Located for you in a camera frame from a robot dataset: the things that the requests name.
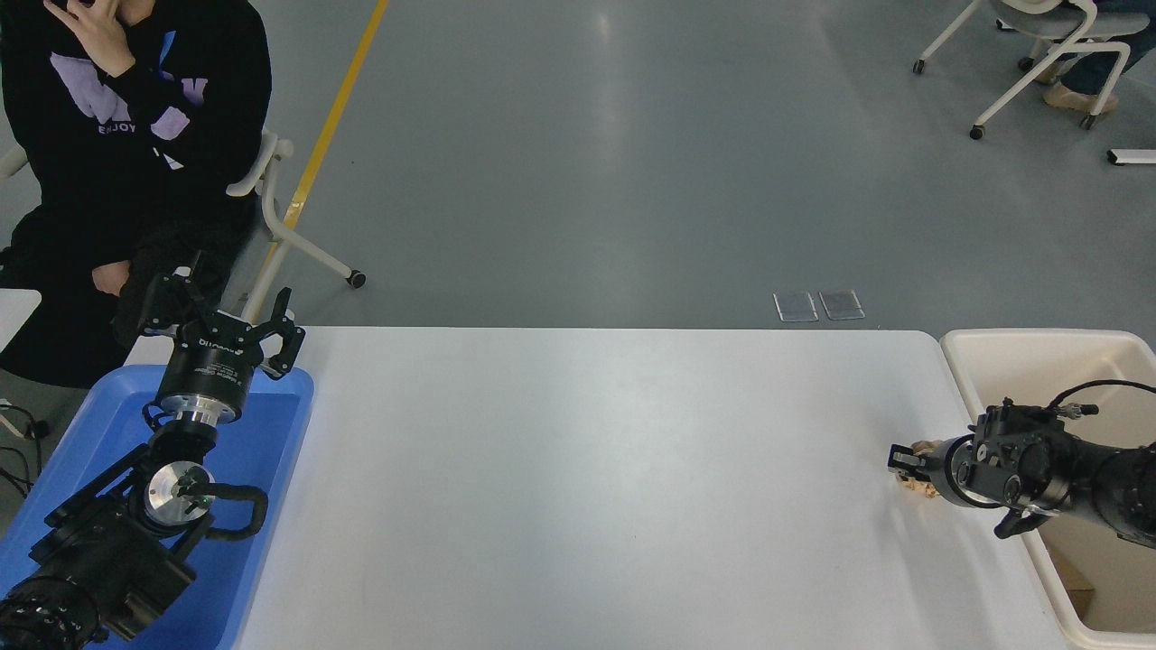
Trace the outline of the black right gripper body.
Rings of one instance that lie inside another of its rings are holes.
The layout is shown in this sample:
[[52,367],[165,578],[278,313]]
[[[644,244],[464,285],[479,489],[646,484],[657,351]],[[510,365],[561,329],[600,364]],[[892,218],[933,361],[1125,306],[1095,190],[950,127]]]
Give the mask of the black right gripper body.
[[969,436],[956,440],[926,441],[922,450],[924,473],[938,494],[951,503],[968,503],[958,481],[959,470],[969,460]]

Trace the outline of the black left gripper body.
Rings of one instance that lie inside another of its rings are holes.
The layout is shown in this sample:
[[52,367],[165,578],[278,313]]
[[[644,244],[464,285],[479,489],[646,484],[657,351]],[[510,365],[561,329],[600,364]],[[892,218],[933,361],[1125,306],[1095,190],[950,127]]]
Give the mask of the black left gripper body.
[[247,402],[255,365],[264,361],[260,344],[247,340],[247,322],[188,322],[176,334],[173,352],[156,400],[165,411],[242,411]]

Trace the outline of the person's right hand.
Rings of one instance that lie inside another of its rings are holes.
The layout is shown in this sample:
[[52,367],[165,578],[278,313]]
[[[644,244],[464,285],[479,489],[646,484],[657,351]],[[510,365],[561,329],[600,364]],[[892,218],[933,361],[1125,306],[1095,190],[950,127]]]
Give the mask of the person's right hand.
[[125,285],[128,283],[131,267],[131,260],[121,260],[121,263],[104,264],[91,269],[91,282],[96,291],[119,297]]

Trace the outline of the person's left hand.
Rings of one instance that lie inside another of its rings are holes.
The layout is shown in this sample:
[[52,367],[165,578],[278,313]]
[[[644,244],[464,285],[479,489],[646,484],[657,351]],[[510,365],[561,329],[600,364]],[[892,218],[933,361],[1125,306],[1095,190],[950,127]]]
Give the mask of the person's left hand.
[[108,77],[120,77],[132,69],[135,58],[126,37],[126,25],[136,24],[150,12],[149,1],[42,1],[62,25],[71,30],[96,69]]

